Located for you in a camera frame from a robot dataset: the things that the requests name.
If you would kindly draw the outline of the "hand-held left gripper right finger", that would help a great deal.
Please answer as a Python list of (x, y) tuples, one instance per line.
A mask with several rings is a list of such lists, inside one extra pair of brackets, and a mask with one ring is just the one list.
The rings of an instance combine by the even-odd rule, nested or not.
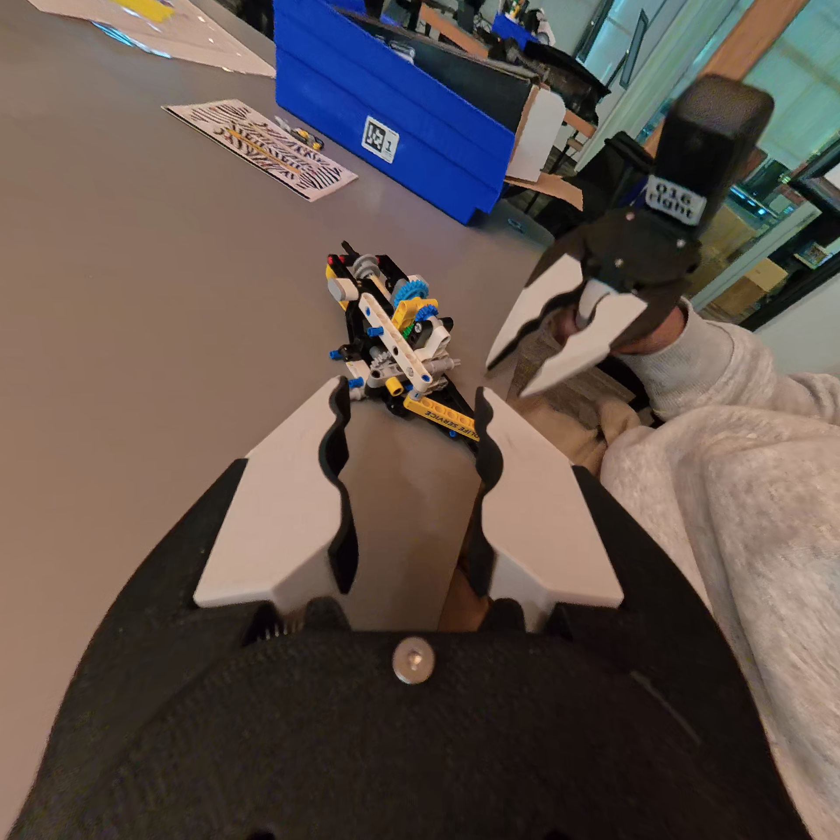
[(558, 604), (620, 606), (623, 588), (572, 463), (490, 388), (477, 389), (474, 419), (473, 591), (518, 604), (527, 632), (541, 632)]

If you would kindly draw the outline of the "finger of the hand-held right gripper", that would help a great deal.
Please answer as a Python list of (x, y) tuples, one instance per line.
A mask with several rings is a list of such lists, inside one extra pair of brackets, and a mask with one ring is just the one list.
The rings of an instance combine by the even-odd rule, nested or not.
[(580, 261), (563, 255), (523, 288), (490, 347), (486, 372), (494, 371), (551, 313), (565, 307), (563, 300), (576, 294), (582, 285)]
[(647, 302), (632, 292), (585, 290), (577, 319), (586, 324), (565, 341), (560, 352), (540, 365), (520, 396), (546, 392), (602, 362), (647, 308)]

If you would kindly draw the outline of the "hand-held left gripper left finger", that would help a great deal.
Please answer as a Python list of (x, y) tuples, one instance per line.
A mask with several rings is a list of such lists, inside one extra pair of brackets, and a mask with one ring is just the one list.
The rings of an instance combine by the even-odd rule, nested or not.
[(200, 607), (267, 602), (291, 620), (350, 593), (359, 542), (341, 473), (350, 385), (329, 379), (246, 458), (194, 592)]

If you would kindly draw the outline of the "lego vehicle chassis model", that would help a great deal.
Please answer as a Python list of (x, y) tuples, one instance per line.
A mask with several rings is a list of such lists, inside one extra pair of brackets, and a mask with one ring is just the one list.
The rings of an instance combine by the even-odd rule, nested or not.
[(347, 241), (328, 255), (325, 278), (347, 331), (330, 358), (346, 367), (350, 399), (420, 419), (475, 454), (474, 410), (453, 380), (461, 364), (450, 351), (454, 321), (441, 313), (425, 279)]

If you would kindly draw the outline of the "person's right forearm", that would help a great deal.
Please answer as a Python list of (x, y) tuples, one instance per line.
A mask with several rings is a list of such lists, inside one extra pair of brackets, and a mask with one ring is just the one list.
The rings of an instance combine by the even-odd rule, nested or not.
[(706, 407), (749, 408), (808, 417), (837, 426), (838, 379), (780, 373), (771, 351), (741, 327), (703, 319), (686, 304), (686, 329), (653, 355), (618, 355), (644, 385), (663, 420)]

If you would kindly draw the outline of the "small loose lego piece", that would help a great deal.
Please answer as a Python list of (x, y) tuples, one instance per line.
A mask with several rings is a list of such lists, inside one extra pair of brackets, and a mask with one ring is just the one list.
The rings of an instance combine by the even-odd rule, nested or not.
[(274, 120), (284, 132), (295, 138), (296, 141), (307, 145), (307, 147), (314, 151), (323, 151), (324, 141), (318, 135), (303, 128), (292, 128), (289, 123), (281, 117), (275, 117)]

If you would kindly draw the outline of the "person's right hand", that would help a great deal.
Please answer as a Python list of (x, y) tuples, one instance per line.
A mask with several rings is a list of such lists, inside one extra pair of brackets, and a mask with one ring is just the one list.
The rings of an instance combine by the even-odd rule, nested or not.
[(612, 352), (612, 355), (653, 355), (666, 350), (676, 343), (685, 331), (687, 320), (686, 304), (679, 301), (654, 331), (618, 347)]

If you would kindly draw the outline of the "beige pants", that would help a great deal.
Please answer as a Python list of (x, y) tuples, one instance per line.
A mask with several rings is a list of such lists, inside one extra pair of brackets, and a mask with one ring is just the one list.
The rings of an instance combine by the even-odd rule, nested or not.
[(651, 427), (655, 415), (643, 397), (598, 370), (578, 374), (531, 397), (509, 392), (509, 405), (575, 466), (600, 478), (606, 450), (624, 432)]

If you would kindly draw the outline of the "brown cardboard box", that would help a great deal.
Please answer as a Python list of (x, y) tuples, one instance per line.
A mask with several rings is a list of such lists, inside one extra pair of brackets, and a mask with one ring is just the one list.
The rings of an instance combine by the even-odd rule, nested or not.
[(770, 255), (790, 234), (790, 213), (727, 201), (701, 236), (701, 262), (686, 293), (707, 318), (738, 321), (786, 272)]

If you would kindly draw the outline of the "wooden pillar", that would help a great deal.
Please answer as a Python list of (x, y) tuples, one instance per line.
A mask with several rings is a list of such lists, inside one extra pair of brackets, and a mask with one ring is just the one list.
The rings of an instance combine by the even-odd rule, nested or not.
[(806, 1), (689, 1), (658, 49), (654, 111), (707, 75), (744, 81)]

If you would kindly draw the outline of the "small blue crate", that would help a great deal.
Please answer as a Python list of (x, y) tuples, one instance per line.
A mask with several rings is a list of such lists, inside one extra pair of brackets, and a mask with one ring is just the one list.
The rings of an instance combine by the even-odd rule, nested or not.
[(522, 26), (519, 21), (502, 13), (495, 16), (490, 32), (501, 40), (515, 40), (521, 48), (527, 43), (539, 43), (539, 38), (535, 33)]

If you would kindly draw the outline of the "blue plastic bin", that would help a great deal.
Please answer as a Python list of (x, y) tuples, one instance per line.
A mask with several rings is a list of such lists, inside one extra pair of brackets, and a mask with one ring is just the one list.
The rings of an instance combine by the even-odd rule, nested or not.
[(274, 18), (283, 109), (462, 224), (492, 211), (514, 132), (325, 2)]

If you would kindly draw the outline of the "background wooden table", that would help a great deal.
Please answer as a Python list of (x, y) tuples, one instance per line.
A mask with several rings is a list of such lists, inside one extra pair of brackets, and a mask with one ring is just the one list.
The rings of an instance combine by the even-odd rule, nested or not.
[(420, 2), (418, 21), (427, 34), (477, 58), (505, 60), (507, 49), (502, 38), (492, 32), (490, 21), (481, 12), (485, 2)]

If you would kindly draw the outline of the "zebra striped sticker sheet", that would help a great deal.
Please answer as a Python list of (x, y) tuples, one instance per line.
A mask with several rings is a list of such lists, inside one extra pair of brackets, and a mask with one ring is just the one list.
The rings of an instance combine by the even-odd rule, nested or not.
[(357, 174), (314, 149), (301, 136), (240, 100), (165, 105), (162, 109), (308, 203), (358, 179)]

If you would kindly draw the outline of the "white instruction sheet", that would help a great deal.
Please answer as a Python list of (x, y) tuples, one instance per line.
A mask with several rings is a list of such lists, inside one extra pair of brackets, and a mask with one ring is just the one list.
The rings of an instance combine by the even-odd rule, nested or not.
[(168, 59), (274, 79), (275, 68), (187, 1), (32, 1), (38, 11), (86, 20), (118, 41)]

